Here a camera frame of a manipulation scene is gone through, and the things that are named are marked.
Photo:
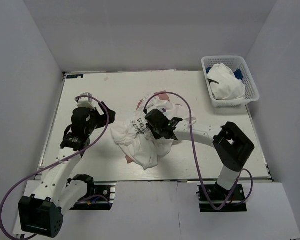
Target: gray wall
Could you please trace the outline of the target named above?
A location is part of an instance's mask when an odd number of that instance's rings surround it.
[[[61,70],[24,2],[0,0],[0,202],[37,168],[61,86]],[[23,190],[5,205],[9,231]]]
[[[300,0],[278,0],[246,61],[260,92],[252,117],[300,230]]]
[[[24,0],[62,71],[201,70],[246,57],[276,0]]]

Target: white basket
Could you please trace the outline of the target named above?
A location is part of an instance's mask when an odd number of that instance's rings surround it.
[[[250,73],[245,59],[241,56],[205,56],[201,60],[205,82],[209,90],[212,106],[217,107],[234,107],[239,105],[247,105],[250,102],[258,101],[260,98],[255,81]],[[242,82],[245,85],[245,99],[243,100],[217,100],[211,91],[210,83],[207,77],[207,68],[212,68],[215,64],[224,64],[233,72],[240,69],[243,75]]]

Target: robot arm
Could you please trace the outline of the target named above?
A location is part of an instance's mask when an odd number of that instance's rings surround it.
[[[107,122],[105,110],[100,115],[90,98],[77,99],[77,106],[62,139],[56,161],[69,157],[85,149],[90,144],[90,135],[95,129],[103,128]],[[109,124],[115,121],[116,113],[107,108]],[[83,197],[94,195],[94,179],[88,175],[77,175],[66,183],[69,175],[81,160],[78,154],[51,168],[40,186],[30,197],[19,201],[21,229],[25,232],[54,238],[61,230],[64,215]]]
[[[182,118],[168,120],[157,109],[146,116],[147,126],[155,139],[165,138],[176,141],[191,141],[189,124],[183,124]],[[224,126],[192,126],[194,141],[215,148],[222,163],[222,171],[216,182],[216,188],[228,192],[236,182],[240,172],[255,149],[254,144],[233,122]]]

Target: white tabletop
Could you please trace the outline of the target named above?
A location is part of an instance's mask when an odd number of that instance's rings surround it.
[[[255,145],[255,150],[245,167],[255,178],[269,176],[264,155],[246,107],[213,108],[202,71],[91,73],[84,74],[81,79],[66,79],[43,158],[44,165],[50,165],[56,160],[64,131],[71,124],[72,111],[76,108],[74,101],[76,96],[85,92],[91,93],[116,112],[116,121],[124,121],[133,116],[139,101],[147,93],[160,91],[175,92],[183,96],[189,102],[199,124],[222,126],[228,121],[236,123]],[[184,105],[176,96],[169,97],[171,102]],[[94,131],[91,142],[99,136],[102,130]],[[218,178],[222,162],[216,150],[197,144],[197,155],[203,178]],[[190,142],[183,141],[173,145],[171,152],[159,159],[158,166],[143,170],[135,163],[127,164],[125,154],[114,143],[109,130],[95,146],[86,151],[81,162],[72,172],[72,176],[76,174],[88,174],[96,181],[106,182],[198,179]]]

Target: purple cable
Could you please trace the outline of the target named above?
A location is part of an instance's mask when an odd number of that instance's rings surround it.
[[[253,177],[252,177],[251,172],[250,172],[248,169],[245,169],[245,168],[244,168],[244,169],[242,169],[242,171],[240,172],[240,175],[241,175],[241,173],[242,173],[243,171],[246,171],[246,172],[249,174],[249,176],[250,176],[250,180],[251,180],[250,191],[249,191],[248,195],[246,196],[246,198],[245,198],[244,200],[242,200],[241,202],[235,204],[235,206],[239,206],[239,205],[241,205],[241,204],[244,204],[244,203],[248,200],[248,198],[250,198],[250,195],[252,194],[252,190],[253,190],[253,188],[254,188],[254,180],[253,180]]]
[[[93,145],[95,145],[95,144],[101,139],[101,137],[105,134],[105,132],[106,132],[106,130],[107,130],[107,128],[108,128],[108,125],[109,125],[109,120],[110,120],[109,112],[108,112],[106,106],[105,106],[102,102],[100,102],[98,99],[96,99],[96,98],[94,98],[94,97],[92,97],[92,96],[87,96],[87,95],[77,96],[75,99],[80,99],[80,98],[89,98],[89,99],[92,99],[92,100],[95,100],[96,102],[98,102],[98,103],[100,104],[100,106],[101,106],[101,107],[104,109],[104,111],[105,111],[105,114],[106,114],[106,124],[105,124],[104,130],[102,131],[102,133],[100,134],[100,136],[99,136],[93,143],[91,143],[89,146],[87,146],[86,148],[82,149],[81,151],[78,151],[78,152],[76,152],[76,153],[74,153],[74,154],[72,154],[72,155],[70,155],[70,156],[65,157],[64,159],[60,160],[61,162],[65,162],[65,161],[67,161],[67,160],[69,160],[69,159],[71,159],[71,158],[73,158],[73,157],[75,157],[75,156],[77,156],[77,155],[79,155],[79,154],[82,154],[82,153],[84,153],[86,150],[88,150],[89,148],[91,148]],[[48,170],[48,169],[53,168],[53,167],[55,167],[55,166],[57,166],[57,165],[59,165],[59,164],[60,164],[60,162],[57,161],[57,162],[55,162],[55,163],[53,163],[53,164],[51,164],[51,165],[49,165],[49,166],[47,166],[47,167],[45,167],[45,168],[39,170],[39,171],[36,171],[36,172],[33,173],[33,174],[30,174],[29,176],[26,176],[25,178],[23,178],[23,179],[21,179],[20,181],[18,181],[15,185],[13,185],[13,187],[11,187],[10,190],[5,194],[5,196],[3,197],[2,202],[1,202],[1,204],[0,204],[0,228],[1,228],[2,232],[3,232],[3,234],[6,235],[9,239],[11,239],[11,240],[19,240],[19,238],[15,238],[14,236],[12,236],[12,235],[10,235],[10,234],[8,233],[8,231],[5,229],[4,224],[3,224],[3,221],[2,221],[2,211],[3,211],[4,205],[5,205],[5,202],[6,202],[7,198],[8,198],[8,196],[11,194],[11,192],[12,192],[16,187],[18,187],[18,186],[19,186],[20,184],[22,184],[23,182],[27,181],[28,179],[34,177],[34,176],[37,175],[37,174],[42,173],[42,172],[45,171],[45,170]],[[29,239],[34,238],[35,236],[36,236],[36,234],[34,234],[34,235],[32,235],[32,236],[29,236],[29,237],[27,237],[27,238],[24,238],[23,240],[29,240]]]
[[[80,200],[80,201],[77,201],[76,204],[80,204],[80,203],[86,202],[86,201],[88,201],[88,200],[90,200],[90,199],[94,199],[94,198],[102,198],[102,199],[104,199],[104,200],[110,205],[110,207],[112,207],[111,202],[109,202],[109,200],[108,200],[106,197],[102,196],[102,195],[88,196],[88,197],[86,197],[85,199],[82,199],[82,200]]]
[[[202,179],[202,175],[201,175],[201,171],[200,171],[200,166],[199,166],[199,162],[198,162],[198,157],[197,157],[195,138],[194,138],[194,133],[193,133],[193,128],[192,128],[192,112],[191,112],[191,107],[190,107],[189,103],[182,96],[180,96],[177,93],[170,92],[170,91],[167,91],[167,92],[158,92],[158,93],[155,93],[152,97],[149,98],[149,100],[146,102],[146,104],[144,106],[144,110],[143,111],[146,112],[148,103],[151,101],[151,99],[153,99],[155,96],[162,95],[162,94],[171,94],[171,95],[175,95],[175,96],[179,97],[180,99],[182,99],[184,101],[184,103],[186,104],[186,106],[189,109],[189,122],[190,122],[189,128],[190,128],[192,150],[193,150],[194,161],[195,161],[196,169],[197,169],[197,172],[198,172],[199,180],[200,180],[200,183],[201,183],[201,187],[202,187],[203,193],[204,193],[206,199],[208,200],[209,204],[211,205],[211,207],[214,210],[216,210],[216,211],[220,211],[227,204],[227,201],[230,199],[230,197],[233,195],[233,193],[234,193],[234,191],[236,189],[237,183],[239,181],[239,177],[237,178],[237,180],[233,184],[233,186],[232,186],[232,188],[231,188],[228,196],[225,198],[225,200],[221,204],[221,206],[216,207],[214,205],[214,203],[211,201],[211,199],[209,197],[209,194],[208,194],[208,192],[206,190],[206,186],[204,184],[204,181]],[[253,187],[253,179],[252,179],[251,173],[248,170],[246,170],[246,169],[244,169],[244,170],[249,173],[250,178],[251,178],[251,189],[250,189],[250,193],[248,194],[248,197],[250,197],[251,192],[252,192],[252,187]],[[243,200],[242,202],[238,203],[237,205],[243,204],[245,201],[247,201],[248,197],[246,197],[245,200]]]

